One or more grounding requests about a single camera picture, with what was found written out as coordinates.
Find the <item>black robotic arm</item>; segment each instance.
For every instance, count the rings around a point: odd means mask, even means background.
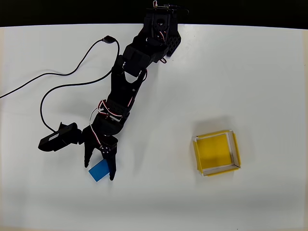
[[[110,180],[114,179],[118,142],[114,135],[121,131],[129,117],[138,90],[147,77],[147,67],[152,62],[165,62],[164,56],[170,57],[180,44],[177,21],[179,8],[181,7],[167,4],[154,5],[154,8],[147,9],[142,30],[126,47],[123,55],[117,54],[111,71],[111,92],[107,100],[100,101],[94,110],[98,113],[93,123],[82,131],[76,123],[61,123],[58,131],[41,139],[38,145],[40,150],[57,151],[71,143],[84,143],[85,167],[88,167],[96,148],[107,161]],[[103,41],[118,44],[111,36],[106,36]],[[125,72],[137,79],[133,83],[127,82]]]

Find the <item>white table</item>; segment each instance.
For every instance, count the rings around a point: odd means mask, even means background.
[[[73,70],[90,45],[117,38],[121,52],[142,25],[4,28],[1,92],[46,70]],[[115,180],[96,183],[84,148],[38,149],[50,88],[94,80],[116,45],[95,46],[72,76],[47,76],[1,100],[2,224],[61,230],[270,230],[304,226],[306,117],[301,30],[179,25],[167,64],[151,64],[117,135]],[[56,90],[46,122],[82,129],[110,92],[102,82]],[[191,136],[232,128],[242,168],[201,177]],[[90,167],[102,159],[96,151]]]

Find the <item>white wire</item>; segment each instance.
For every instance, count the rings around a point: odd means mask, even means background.
[[[159,31],[160,35],[163,37],[163,40],[165,41],[165,37],[161,31]]]
[[[129,101],[129,103],[128,103],[128,105],[127,105],[127,107],[130,105],[130,102],[131,102],[131,100],[133,99],[133,97],[131,97],[131,99],[130,99],[130,101]]]
[[[94,130],[93,130],[93,128],[92,128],[92,124],[91,124],[91,118],[92,118],[93,112],[95,112],[96,109],[97,109],[97,108],[95,108],[95,109],[92,111],[91,115],[90,115],[90,122],[89,122],[89,124],[90,124],[90,127],[91,127],[91,129],[92,129],[92,132],[93,132],[93,134],[94,134],[94,136],[95,136],[95,138],[96,138],[97,143],[98,143],[99,145],[101,145],[101,142],[100,142],[100,140],[98,139],[96,133],[94,132]]]
[[[103,101],[101,100],[100,103],[98,104],[97,111],[98,111],[99,114],[106,115],[107,113],[100,111],[100,107],[101,107],[101,105],[102,105],[102,102],[103,102]]]
[[[112,114],[112,115],[114,115],[114,116],[120,116],[120,117],[122,117],[121,115],[117,115],[117,114],[112,113],[112,112],[108,109],[108,107],[106,106],[104,100],[103,100],[103,104],[104,104],[104,107],[107,109],[107,111],[108,111],[110,114]]]

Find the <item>yellow box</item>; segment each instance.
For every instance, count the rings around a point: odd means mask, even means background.
[[[192,138],[197,169],[202,176],[213,176],[241,168],[233,130],[217,131]]]

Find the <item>black background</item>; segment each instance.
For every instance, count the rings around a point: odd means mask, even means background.
[[[308,0],[166,0],[189,8],[179,23],[308,28]],[[152,1],[0,0],[0,26],[143,23]]]

